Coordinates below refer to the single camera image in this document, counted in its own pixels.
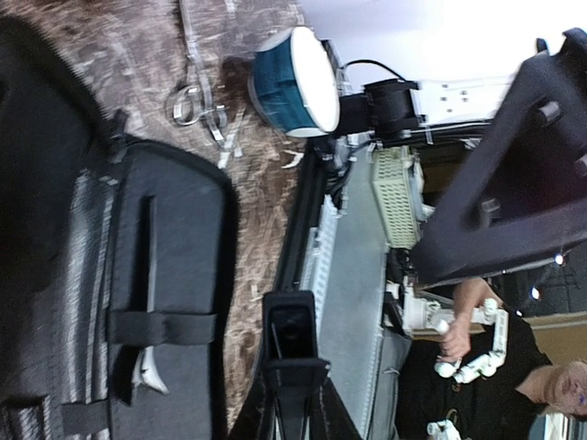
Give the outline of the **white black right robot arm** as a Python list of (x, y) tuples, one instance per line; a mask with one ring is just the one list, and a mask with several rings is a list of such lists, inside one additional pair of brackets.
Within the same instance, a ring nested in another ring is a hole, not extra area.
[[(391, 77), (351, 90), (347, 69), (381, 67)], [(388, 145), (433, 145), (442, 140), (481, 138), (514, 77), (463, 81), (408, 81), (375, 60), (354, 60), (335, 69), (340, 96), (338, 137), (369, 133)]]

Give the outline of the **black zippered tool case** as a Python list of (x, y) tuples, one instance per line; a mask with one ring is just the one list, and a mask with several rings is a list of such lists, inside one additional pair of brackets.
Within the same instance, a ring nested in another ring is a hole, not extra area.
[[(224, 439), (238, 198), (210, 161), (108, 116), (40, 31), (1, 19), (1, 436)], [(144, 347), (157, 200), (155, 357)]]

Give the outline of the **black hair clip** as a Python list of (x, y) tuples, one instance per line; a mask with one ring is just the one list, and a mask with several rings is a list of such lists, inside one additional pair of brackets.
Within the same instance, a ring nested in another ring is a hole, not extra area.
[(155, 314), (156, 284), (158, 268), (158, 230), (157, 230), (157, 200), (152, 195), (147, 198), (149, 214), (149, 261), (147, 279), (147, 302), (146, 312), (141, 314), (143, 318), (145, 342), (144, 347), (138, 352), (138, 357), (132, 373), (132, 386), (134, 389), (145, 387), (158, 392), (161, 395), (168, 395), (169, 389), (161, 378), (155, 357), (156, 337), (160, 327), (159, 320)]

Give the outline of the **silver scissors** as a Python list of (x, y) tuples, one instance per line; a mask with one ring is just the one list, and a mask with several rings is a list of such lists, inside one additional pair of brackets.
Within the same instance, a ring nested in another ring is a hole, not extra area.
[(189, 2), (181, 0), (178, 6), (186, 54), (186, 75), (185, 84), (170, 96), (172, 122), (178, 127), (188, 127), (203, 121), (219, 149), (217, 167), (224, 169), (233, 150), (233, 140), (223, 133), (228, 125), (226, 107), (216, 104), (213, 97), (211, 82), (190, 20)]

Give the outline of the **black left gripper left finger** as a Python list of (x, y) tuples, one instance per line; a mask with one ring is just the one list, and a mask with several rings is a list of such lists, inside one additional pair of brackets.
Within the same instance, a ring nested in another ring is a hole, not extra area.
[(360, 434), (318, 356), (310, 291), (263, 297), (255, 379), (230, 439), (359, 439)]

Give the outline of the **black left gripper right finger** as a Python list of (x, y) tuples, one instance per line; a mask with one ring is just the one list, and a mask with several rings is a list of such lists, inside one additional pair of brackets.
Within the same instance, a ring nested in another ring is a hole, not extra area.
[(412, 250), (424, 284), (551, 261), (586, 239), (586, 34), (525, 60)]

